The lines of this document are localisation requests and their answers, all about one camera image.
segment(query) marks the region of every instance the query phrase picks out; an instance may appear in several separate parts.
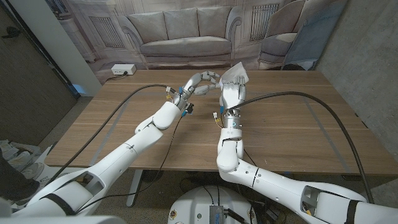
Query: wooden table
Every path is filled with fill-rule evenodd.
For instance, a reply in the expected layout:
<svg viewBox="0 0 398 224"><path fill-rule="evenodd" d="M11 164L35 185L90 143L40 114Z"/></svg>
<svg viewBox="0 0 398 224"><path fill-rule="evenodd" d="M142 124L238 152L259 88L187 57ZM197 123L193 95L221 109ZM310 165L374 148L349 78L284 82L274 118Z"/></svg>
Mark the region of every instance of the wooden table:
<svg viewBox="0 0 398 224"><path fill-rule="evenodd" d="M144 70L116 81L108 81L61 138L45 163L62 166L99 128L112 110L140 86L160 83L178 90L196 72L203 70ZM270 92L302 91L328 103L351 135L364 170L369 175L397 175L398 163L320 72L248 71L250 99ZM220 111L220 90L192 96L192 115L181 120L165 170L216 171L220 128L212 112ZM165 89L153 87L134 95L116 113L97 138L72 162L87 167L98 162L134 134L136 126L154 114L166 100ZM165 157L175 124L163 138L143 152L131 165L135 169L158 169ZM357 174L358 168L347 140L336 121L312 100L301 96L279 96L242 107L244 147L257 166L274 172ZM244 160L251 162L247 155Z"/></svg>

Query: wall mural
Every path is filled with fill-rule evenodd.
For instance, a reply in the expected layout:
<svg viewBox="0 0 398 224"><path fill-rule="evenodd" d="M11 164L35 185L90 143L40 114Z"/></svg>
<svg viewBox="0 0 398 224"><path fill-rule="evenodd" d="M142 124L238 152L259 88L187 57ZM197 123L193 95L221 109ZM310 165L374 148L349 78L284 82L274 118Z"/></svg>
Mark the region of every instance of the wall mural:
<svg viewBox="0 0 398 224"><path fill-rule="evenodd" d="M325 20L325 9L338 18L345 1L46 0L97 77L115 63L165 69L230 67L242 61L248 70L269 69L284 64L288 52L295 64L309 69L319 57L297 55L314 40L298 33L311 25L311 16ZM340 7L330 10L336 2ZM315 44L318 52L336 21L322 24L329 28ZM306 33L314 35L313 30ZM293 45L298 52L291 52Z"/></svg>

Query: door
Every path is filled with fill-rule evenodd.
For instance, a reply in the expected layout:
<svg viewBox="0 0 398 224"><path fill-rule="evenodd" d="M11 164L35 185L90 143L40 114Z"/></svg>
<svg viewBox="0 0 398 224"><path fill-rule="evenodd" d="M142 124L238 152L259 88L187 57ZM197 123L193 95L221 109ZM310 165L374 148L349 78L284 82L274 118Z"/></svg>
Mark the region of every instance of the door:
<svg viewBox="0 0 398 224"><path fill-rule="evenodd" d="M0 7L0 36L17 27ZM0 37L0 140L38 145L76 99L21 33Z"/></svg>

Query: table leg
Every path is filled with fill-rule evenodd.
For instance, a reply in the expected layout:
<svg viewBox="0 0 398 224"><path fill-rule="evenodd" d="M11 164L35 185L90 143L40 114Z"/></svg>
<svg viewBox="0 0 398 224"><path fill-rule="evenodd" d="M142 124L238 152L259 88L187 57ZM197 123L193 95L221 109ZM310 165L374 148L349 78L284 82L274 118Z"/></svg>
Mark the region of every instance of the table leg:
<svg viewBox="0 0 398 224"><path fill-rule="evenodd" d="M139 169L134 171L134 177L132 178L129 194L137 192L139 190L139 186L141 183L142 171L143 170L139 170ZM134 203L136 202L136 198L137 198L137 194L128 196L127 202L126 202L127 207L132 207L134 205Z"/></svg>

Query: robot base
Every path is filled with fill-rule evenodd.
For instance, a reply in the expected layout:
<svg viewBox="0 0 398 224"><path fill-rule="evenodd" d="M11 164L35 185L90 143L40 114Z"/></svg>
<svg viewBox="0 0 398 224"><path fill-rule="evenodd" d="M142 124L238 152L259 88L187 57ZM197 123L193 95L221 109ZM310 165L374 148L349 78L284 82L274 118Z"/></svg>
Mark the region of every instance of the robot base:
<svg viewBox="0 0 398 224"><path fill-rule="evenodd" d="M217 186L205 186L197 187L193 190L182 195L172 205L169 212L168 224L187 224L187 223L219 223L219 224L238 224L239 222L230 216L222 215L221 221L216 222L210 220L210 208L212 205L211 197L213 197L214 205L218 205L218 190ZM227 208L237 213L244 218L245 223L250 223L250 208L251 204L240 194L233 190L225 187L218 187L220 190L220 206L223 206L224 210ZM254 209L252 212L252 223L257 223L257 219L254 215Z"/></svg>

